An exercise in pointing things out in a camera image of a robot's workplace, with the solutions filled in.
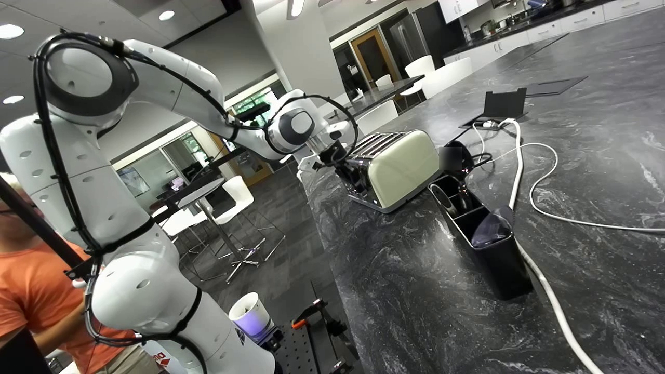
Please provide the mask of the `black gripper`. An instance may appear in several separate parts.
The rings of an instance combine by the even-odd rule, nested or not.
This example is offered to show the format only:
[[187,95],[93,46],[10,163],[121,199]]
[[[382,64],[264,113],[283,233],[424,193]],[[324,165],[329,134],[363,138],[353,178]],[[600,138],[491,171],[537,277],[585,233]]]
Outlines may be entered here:
[[317,160],[314,163],[314,169],[342,169],[347,165],[348,149],[335,142],[329,149],[324,149]]

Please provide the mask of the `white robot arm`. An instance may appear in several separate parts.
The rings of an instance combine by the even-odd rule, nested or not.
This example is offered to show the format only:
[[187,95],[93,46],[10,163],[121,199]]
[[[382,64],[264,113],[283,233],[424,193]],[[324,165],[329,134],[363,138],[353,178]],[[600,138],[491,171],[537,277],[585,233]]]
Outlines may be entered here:
[[30,54],[35,113],[1,126],[1,156],[48,228],[87,250],[85,329],[95,340],[157,340],[187,374],[276,374],[276,358],[179,271],[175,244],[140,206],[100,149],[132,100],[196,121],[265,159],[303,148],[333,166],[342,134],[315,98],[288,91],[267,124],[243,124],[223,106],[213,72],[171,50],[61,31]]

